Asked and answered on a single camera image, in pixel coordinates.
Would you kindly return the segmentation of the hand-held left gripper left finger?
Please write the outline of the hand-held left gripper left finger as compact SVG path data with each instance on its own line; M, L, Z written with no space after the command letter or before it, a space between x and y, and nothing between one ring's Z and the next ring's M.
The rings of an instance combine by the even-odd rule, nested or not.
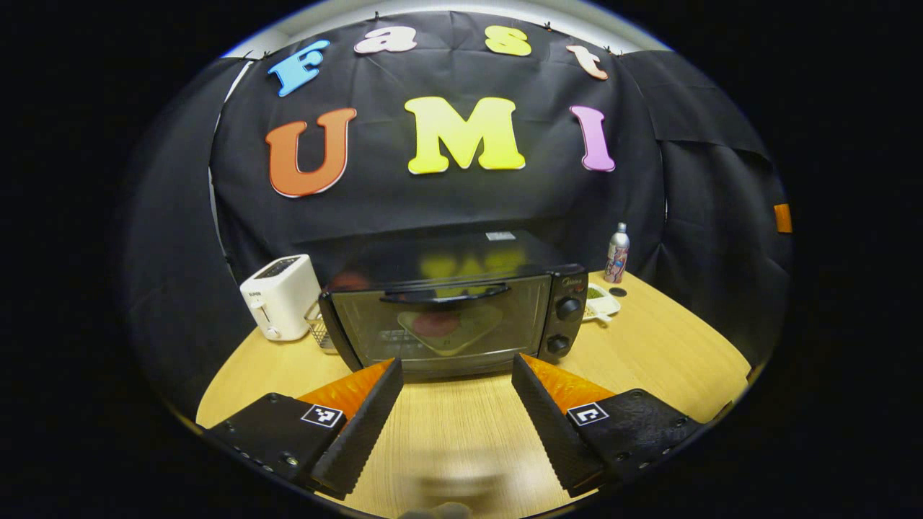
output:
M204 435L275 479L343 500L403 386L402 361L390 358L298 398L268 392Z

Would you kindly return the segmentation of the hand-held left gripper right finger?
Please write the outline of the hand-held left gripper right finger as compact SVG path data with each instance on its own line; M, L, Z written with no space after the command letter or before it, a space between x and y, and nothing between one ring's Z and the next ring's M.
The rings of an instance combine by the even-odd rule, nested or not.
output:
M703 427L648 391L615 394L528 355L512 361L511 382L573 498L639 479Z

